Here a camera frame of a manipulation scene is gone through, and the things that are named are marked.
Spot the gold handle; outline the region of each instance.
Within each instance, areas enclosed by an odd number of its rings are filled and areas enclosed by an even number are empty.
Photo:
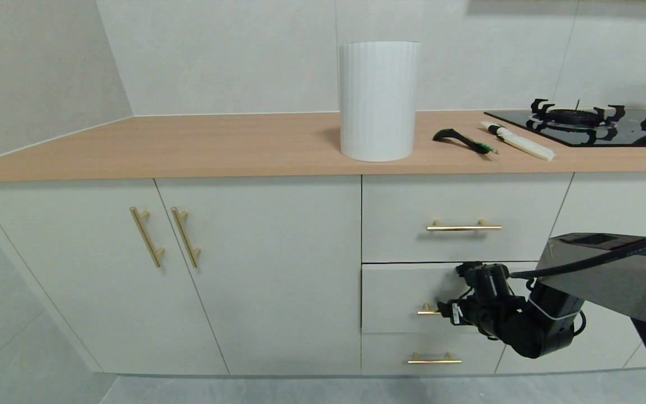
[[[183,210],[181,213],[179,213],[179,209],[177,208],[171,208],[171,213],[174,214],[174,220],[176,221],[176,227],[179,228],[179,233],[181,233],[181,238],[184,240],[184,245],[186,246],[186,251],[189,253],[189,258],[191,259],[191,264],[193,264],[193,268],[198,268],[198,255],[201,253],[200,248],[196,248],[195,250],[191,250],[191,241],[188,238],[188,233],[186,232],[186,227],[184,226],[184,223],[186,221],[186,218],[188,217],[188,211]]]
[[[443,226],[435,219],[432,226],[426,227],[428,232],[474,232],[476,230],[502,230],[502,226],[488,224],[484,219],[477,221],[474,226]]]
[[[151,258],[154,260],[154,264],[156,264],[156,268],[161,268],[161,256],[164,255],[164,248],[161,247],[158,250],[154,250],[154,245],[151,243],[151,238],[149,237],[149,233],[146,231],[146,227],[144,227],[144,223],[141,222],[142,219],[149,217],[149,211],[144,210],[139,214],[139,210],[136,209],[136,207],[134,206],[130,207],[128,210],[131,211],[131,215],[133,216],[133,221],[136,222],[136,227],[139,228],[139,233],[141,233],[141,238],[144,239],[146,248],[149,250],[149,254],[151,254]]]
[[[456,363],[462,363],[462,360],[454,359],[450,351],[446,352],[445,359],[442,359],[442,360],[421,360],[420,357],[418,356],[418,353],[413,352],[413,358],[411,360],[408,360],[408,363],[410,365],[430,365],[430,364],[454,365]]]
[[[423,310],[418,310],[418,315],[439,315],[440,310],[430,309],[428,302],[424,302]]]

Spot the wooden countertop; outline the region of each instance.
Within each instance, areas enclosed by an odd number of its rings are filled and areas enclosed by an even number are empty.
[[[418,112],[411,156],[366,163],[340,153],[338,113],[131,117],[0,156],[0,181],[646,171],[646,148],[568,148],[507,125],[553,149],[556,157],[547,162],[501,143],[479,127],[482,120],[500,122],[480,111]],[[441,128],[500,154],[432,141]]]

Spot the white cylindrical vase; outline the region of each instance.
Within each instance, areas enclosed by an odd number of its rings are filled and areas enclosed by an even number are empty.
[[[340,148],[349,158],[392,161],[413,151],[420,43],[340,46]]]

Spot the white cabinet door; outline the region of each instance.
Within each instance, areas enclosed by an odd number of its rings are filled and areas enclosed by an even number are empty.
[[[363,176],[362,259],[537,261],[571,177],[565,172]],[[502,228],[471,230],[480,219]],[[442,227],[468,228],[429,231],[435,221]]]
[[[552,236],[572,232],[622,233],[646,236],[646,172],[578,172],[554,225]],[[524,282],[513,282],[515,291]],[[587,330],[572,345],[528,360],[510,347],[498,366],[498,373],[617,369],[639,346],[631,320],[599,305],[585,302]]]
[[[156,183],[231,374],[361,372],[360,177]]]
[[[0,224],[104,371],[227,373],[152,180],[0,183]]]
[[[529,294],[522,279],[511,279],[510,286],[518,295]],[[639,345],[635,330],[628,329],[631,320],[591,302],[585,302],[582,311],[587,317],[587,327],[567,348],[531,360],[518,355],[513,348],[505,347],[496,373],[621,369]],[[581,322],[578,316],[576,329]]]
[[[477,328],[455,327],[441,315],[418,315],[425,304],[437,310],[438,300],[457,299],[467,292],[465,279],[455,272],[459,264],[364,264],[362,332],[455,333],[465,329],[477,333]],[[537,263],[501,264],[518,272],[533,270]],[[480,338],[470,341],[471,348],[485,347],[487,340],[478,335]]]
[[[375,333],[363,335],[363,374],[493,374],[500,361],[500,341],[488,341],[475,327],[453,327],[441,333]],[[409,360],[459,360],[409,363]]]
[[[635,353],[625,364],[625,368],[646,368],[646,348],[643,343],[639,344]]]
[[[552,235],[646,236],[646,172],[576,172]]]

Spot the gas stove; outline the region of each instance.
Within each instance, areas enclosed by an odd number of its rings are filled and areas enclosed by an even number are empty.
[[[608,108],[559,109],[536,99],[526,110],[485,112],[573,148],[646,146],[646,110],[624,105]]]

